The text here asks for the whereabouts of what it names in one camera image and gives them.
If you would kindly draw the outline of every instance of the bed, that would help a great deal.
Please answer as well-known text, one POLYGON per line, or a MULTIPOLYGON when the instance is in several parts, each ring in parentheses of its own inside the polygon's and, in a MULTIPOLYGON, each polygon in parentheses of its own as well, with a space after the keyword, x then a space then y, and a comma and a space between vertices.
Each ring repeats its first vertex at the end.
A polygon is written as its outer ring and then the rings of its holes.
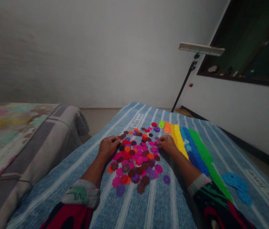
POLYGON ((0 103, 0 222, 76 148, 89 127, 80 109, 61 104, 0 103))
MULTIPOLYGON (((219 127, 208 121, 169 113, 137 102, 122 108, 103 130, 38 182, 13 213, 7 228, 39 228, 65 191, 89 167, 104 137, 118 135, 124 139, 126 136, 129 141, 140 143, 142 137, 137 135, 138 128, 154 140, 165 134, 164 128, 156 132, 153 127, 153 123, 159 125, 161 120, 170 123, 171 127, 184 127, 197 133, 205 150, 214 160, 211 166, 216 172, 220 176, 231 172, 240 176, 248 185, 251 204, 242 201, 235 188, 224 185, 235 206, 257 228, 269 228, 269 179, 219 127)), ((131 182, 126 185, 125 192, 118 195, 117 188, 112 185, 117 174, 111 171, 112 162, 108 163, 101 182, 100 203, 93 213, 90 228, 203 227, 195 206, 187 198, 188 193, 174 162, 167 158, 164 152, 160 152, 159 156, 160 160, 157 160, 156 164, 160 165, 163 171, 150 181, 141 194, 137 189, 138 185, 131 182), (170 183, 165 181, 165 176, 170 177, 170 183)))

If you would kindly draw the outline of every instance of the blue striped bedsheet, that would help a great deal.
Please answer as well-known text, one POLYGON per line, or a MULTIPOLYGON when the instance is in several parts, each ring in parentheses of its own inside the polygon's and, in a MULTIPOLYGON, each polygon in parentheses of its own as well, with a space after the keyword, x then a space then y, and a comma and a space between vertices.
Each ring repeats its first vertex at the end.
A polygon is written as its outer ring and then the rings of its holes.
MULTIPOLYGON (((95 159, 100 141, 111 135, 121 135, 125 130, 133 130, 130 126, 139 114, 144 116, 138 128, 164 120, 197 131, 214 159, 217 172, 220 175, 232 172, 248 184, 252 205, 245 204, 236 190, 227 185, 236 207, 257 228, 269 228, 269 179, 218 126, 137 102, 122 108, 103 130, 37 183, 12 215, 8 228, 40 227, 68 187, 83 175, 95 159)), ((153 139, 165 135, 163 129, 152 133, 153 139)), ((132 139, 139 140, 140 137, 133 136, 132 139)), ((100 187, 100 204, 94 211, 90 228, 197 228, 174 162, 161 156, 157 163, 163 167, 163 173, 151 181, 142 195, 136 191, 136 184, 131 183, 127 185, 125 194, 117 197, 112 186, 115 173, 105 170, 100 187), (164 175, 170 176, 170 185, 163 182, 164 175)))

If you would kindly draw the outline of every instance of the patterned sleeve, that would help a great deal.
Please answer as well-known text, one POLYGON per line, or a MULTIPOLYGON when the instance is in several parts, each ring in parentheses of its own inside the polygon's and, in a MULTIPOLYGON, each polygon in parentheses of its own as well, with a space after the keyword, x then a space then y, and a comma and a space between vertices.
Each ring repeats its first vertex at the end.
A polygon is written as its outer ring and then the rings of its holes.
POLYGON ((41 229, 89 228, 98 203, 99 189, 89 181, 78 180, 54 207, 41 229))
POLYGON ((188 191, 209 228, 255 228, 205 174, 201 174, 188 191))

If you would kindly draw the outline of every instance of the hand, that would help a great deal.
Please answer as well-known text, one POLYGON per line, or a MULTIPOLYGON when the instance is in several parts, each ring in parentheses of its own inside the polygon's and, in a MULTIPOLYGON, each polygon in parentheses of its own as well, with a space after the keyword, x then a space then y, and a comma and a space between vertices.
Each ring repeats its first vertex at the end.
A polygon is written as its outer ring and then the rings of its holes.
POLYGON ((110 136, 104 138, 100 143, 97 156, 101 157, 106 161, 109 160, 109 158, 113 155, 120 142, 121 140, 116 136, 110 136))
POLYGON ((159 138, 157 144, 162 147, 168 154, 178 152, 178 148, 170 135, 165 135, 159 138))

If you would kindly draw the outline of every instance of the black pole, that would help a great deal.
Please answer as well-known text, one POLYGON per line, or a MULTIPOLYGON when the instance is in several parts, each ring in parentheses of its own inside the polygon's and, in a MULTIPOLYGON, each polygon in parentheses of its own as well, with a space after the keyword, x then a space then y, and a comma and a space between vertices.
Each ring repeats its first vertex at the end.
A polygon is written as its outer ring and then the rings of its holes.
POLYGON ((172 109, 171 113, 173 113, 173 111, 174 111, 175 108, 176 108, 177 102, 178 102, 178 100, 179 100, 179 98, 180 98, 180 96, 181 96, 181 94, 182 94, 183 88, 184 88, 184 86, 185 86, 185 84, 186 84, 186 82, 187 82, 187 80, 188 80, 188 77, 189 77, 190 73, 196 68, 196 67, 195 67, 195 65, 197 64, 197 60, 196 60, 196 59, 198 59, 199 56, 200 56, 200 55, 199 55, 198 53, 196 53, 195 56, 194 56, 194 60, 193 60, 193 62, 192 62, 192 64, 191 64, 191 66, 190 66, 189 69, 188 69, 188 73, 187 73, 187 75, 186 75, 186 77, 185 77, 185 80, 184 80, 184 82, 183 82, 183 84, 182 84, 182 87, 181 87, 180 92, 179 92, 179 95, 178 95, 178 97, 177 97, 177 99, 176 99, 176 101, 175 101, 175 104, 173 105, 173 109, 172 109))

